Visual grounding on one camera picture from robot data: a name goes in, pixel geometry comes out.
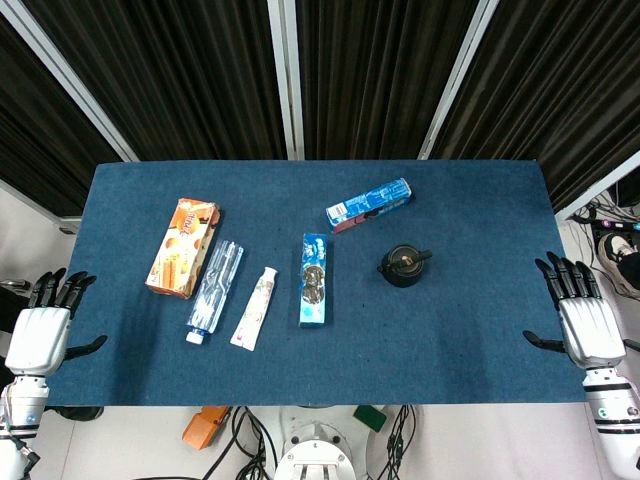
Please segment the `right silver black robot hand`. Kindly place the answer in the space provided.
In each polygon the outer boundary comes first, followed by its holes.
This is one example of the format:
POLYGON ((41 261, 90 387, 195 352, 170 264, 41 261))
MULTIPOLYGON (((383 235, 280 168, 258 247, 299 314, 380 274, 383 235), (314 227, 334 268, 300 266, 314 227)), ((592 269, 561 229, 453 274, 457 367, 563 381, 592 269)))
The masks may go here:
POLYGON ((522 332, 534 347, 567 355, 584 370, 615 367, 626 356, 615 314, 603 298, 593 271, 583 262, 572 262, 552 252, 537 258, 557 312, 563 338, 543 339, 530 330, 522 332))

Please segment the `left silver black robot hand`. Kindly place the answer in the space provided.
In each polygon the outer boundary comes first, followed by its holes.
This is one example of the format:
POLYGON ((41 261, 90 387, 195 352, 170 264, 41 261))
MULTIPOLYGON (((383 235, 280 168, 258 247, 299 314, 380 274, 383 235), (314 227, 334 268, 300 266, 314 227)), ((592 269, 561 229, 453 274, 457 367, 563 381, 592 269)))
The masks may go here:
POLYGON ((98 351, 105 335, 70 347, 71 326, 82 297, 96 277, 86 271, 64 278, 66 270, 43 274, 35 283, 12 334, 5 366, 16 376, 48 377, 62 363, 98 351))

